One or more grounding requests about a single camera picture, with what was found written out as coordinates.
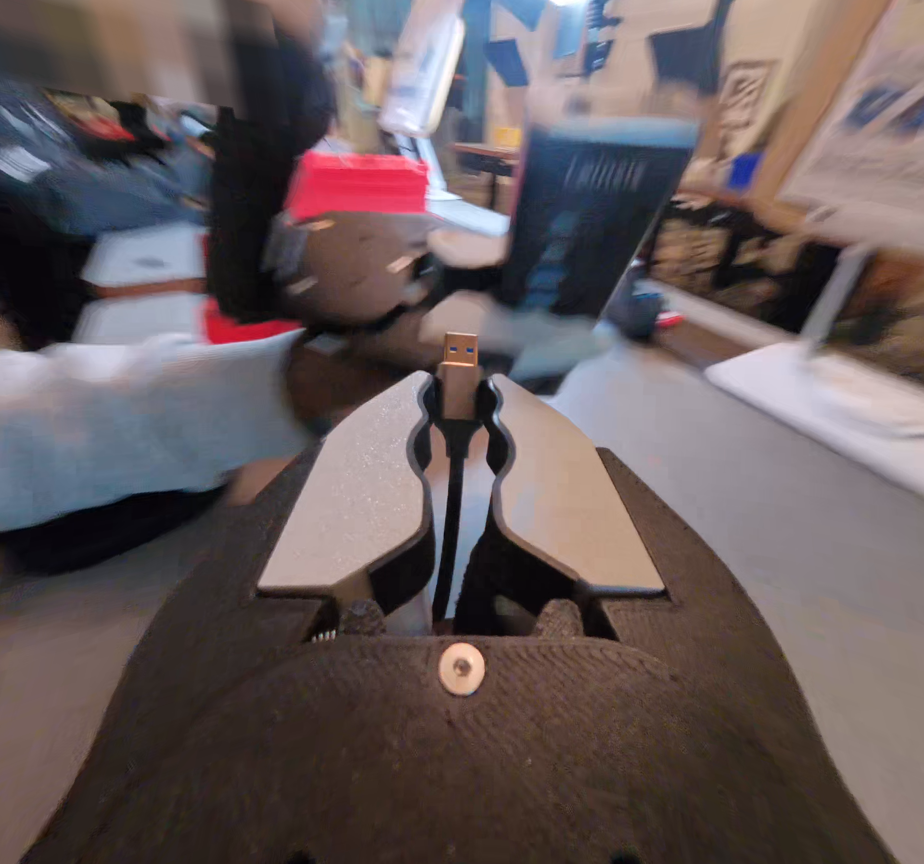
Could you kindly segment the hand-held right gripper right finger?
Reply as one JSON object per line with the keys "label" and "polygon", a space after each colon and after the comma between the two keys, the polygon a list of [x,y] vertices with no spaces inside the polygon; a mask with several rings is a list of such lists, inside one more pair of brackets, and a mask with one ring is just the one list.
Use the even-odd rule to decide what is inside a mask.
{"label": "hand-held right gripper right finger", "polygon": [[468,558],[456,629],[502,629],[502,597],[537,616],[568,600],[661,599],[664,581],[594,443],[501,374],[479,389],[493,481]]}

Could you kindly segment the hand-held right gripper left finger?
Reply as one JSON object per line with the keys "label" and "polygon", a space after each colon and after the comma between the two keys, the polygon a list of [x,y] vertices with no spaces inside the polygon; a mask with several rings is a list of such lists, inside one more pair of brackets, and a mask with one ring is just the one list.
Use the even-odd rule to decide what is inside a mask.
{"label": "hand-held right gripper left finger", "polygon": [[412,373],[329,432],[262,570],[261,596],[374,600],[390,616],[427,588],[432,396],[432,375]]}

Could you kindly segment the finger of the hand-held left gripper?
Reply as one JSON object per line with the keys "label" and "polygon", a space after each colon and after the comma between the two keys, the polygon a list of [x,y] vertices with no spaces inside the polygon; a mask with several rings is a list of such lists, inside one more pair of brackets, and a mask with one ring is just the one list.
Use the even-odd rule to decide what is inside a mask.
{"label": "finger of the hand-held left gripper", "polygon": [[514,381],[564,377],[608,353],[618,339],[616,327],[606,322],[511,309],[475,292],[456,292],[423,316],[422,343],[441,347],[447,334],[475,335],[480,355],[511,361]]}

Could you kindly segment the black cable orange plugs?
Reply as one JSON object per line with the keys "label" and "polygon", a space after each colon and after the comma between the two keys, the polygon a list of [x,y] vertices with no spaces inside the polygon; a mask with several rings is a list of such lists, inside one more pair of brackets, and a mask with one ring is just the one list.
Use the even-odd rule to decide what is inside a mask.
{"label": "black cable orange plugs", "polygon": [[448,458],[444,535],[433,594],[433,620],[441,625],[445,621],[455,575],[465,465],[471,439],[480,429],[477,415],[481,371],[476,335],[445,334],[444,356],[437,377],[440,416],[436,425],[443,435]]}

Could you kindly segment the black usb hub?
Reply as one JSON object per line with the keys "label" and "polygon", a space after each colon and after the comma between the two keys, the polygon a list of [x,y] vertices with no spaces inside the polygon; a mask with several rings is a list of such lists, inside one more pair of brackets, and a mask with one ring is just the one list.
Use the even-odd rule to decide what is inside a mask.
{"label": "black usb hub", "polygon": [[670,116],[531,125],[498,300],[596,319],[676,192],[699,123]]}

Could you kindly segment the person's left forearm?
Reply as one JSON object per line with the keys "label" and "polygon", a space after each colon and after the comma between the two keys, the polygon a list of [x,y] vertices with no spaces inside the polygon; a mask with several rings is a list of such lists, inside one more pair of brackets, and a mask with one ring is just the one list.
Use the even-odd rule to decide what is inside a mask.
{"label": "person's left forearm", "polygon": [[210,490],[252,462],[308,445],[284,391],[301,331],[210,345],[1,353],[1,530],[142,493]]}

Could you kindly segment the person's left hand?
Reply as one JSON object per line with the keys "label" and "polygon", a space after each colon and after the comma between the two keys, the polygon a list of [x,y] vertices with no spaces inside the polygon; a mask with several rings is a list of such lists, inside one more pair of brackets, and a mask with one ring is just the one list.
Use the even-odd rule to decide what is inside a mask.
{"label": "person's left hand", "polygon": [[267,262],[279,312],[299,322],[285,369],[296,418],[334,419],[442,357],[421,339],[441,294],[426,213],[327,211],[297,222],[282,213]]}

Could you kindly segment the instruction poster board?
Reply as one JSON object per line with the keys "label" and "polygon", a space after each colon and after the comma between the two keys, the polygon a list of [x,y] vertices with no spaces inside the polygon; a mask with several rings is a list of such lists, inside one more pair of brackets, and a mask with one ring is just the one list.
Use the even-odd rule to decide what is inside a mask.
{"label": "instruction poster board", "polygon": [[922,253],[922,0],[845,0],[750,191],[787,233]]}

